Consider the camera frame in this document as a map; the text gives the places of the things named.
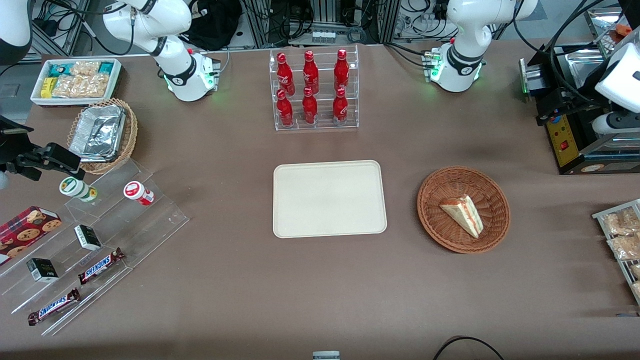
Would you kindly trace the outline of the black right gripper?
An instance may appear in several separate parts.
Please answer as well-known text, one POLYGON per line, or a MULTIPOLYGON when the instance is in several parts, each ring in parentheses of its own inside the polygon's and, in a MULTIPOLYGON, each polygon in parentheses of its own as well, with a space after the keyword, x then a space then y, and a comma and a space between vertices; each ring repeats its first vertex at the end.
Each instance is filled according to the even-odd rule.
MULTIPOLYGON (((16 160, 18 156, 39 149, 38 145, 32 144, 28 136, 28 133, 33 132, 34 128, 1 116, 0 130, 0 171, 2 173, 9 171, 9 173, 38 182, 42 172, 37 168, 7 165, 16 160)), ((48 143, 44 149, 44 160, 47 170, 55 170, 68 175, 83 175, 83 169, 80 167, 81 158, 60 144, 48 143)))

